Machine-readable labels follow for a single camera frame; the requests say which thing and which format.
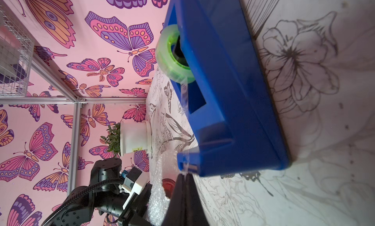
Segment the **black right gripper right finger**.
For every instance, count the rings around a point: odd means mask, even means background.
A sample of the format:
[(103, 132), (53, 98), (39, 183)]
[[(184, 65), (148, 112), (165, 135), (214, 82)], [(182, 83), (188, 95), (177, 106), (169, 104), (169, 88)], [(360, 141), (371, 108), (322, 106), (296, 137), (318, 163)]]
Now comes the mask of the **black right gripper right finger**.
[(187, 174), (187, 225), (209, 226), (191, 174)]

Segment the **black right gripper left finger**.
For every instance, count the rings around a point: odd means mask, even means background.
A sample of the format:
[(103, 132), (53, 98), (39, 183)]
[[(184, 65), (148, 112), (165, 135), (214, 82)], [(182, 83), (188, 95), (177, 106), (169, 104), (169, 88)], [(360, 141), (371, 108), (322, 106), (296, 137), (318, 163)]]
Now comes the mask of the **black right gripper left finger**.
[(162, 226), (188, 226), (188, 187), (191, 174), (179, 174)]

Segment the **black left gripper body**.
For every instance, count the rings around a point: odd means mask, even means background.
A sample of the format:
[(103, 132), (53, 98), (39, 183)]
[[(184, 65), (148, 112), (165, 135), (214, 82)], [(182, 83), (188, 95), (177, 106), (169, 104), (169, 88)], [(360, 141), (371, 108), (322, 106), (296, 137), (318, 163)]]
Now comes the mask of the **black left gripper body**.
[(132, 192), (126, 203), (122, 214), (118, 217), (119, 226), (151, 226), (151, 223), (144, 219), (151, 195), (152, 185), (147, 183), (140, 193)]

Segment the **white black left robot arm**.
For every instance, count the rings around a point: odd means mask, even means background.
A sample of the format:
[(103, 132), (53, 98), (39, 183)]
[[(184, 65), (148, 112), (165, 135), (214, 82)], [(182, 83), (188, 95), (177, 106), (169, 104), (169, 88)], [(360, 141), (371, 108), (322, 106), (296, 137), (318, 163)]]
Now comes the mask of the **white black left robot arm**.
[(149, 226), (144, 219), (152, 185), (137, 167), (122, 170), (119, 158), (97, 161), (88, 186), (75, 188), (42, 223), (44, 226), (80, 226), (89, 223), (94, 210), (114, 217), (118, 226)]

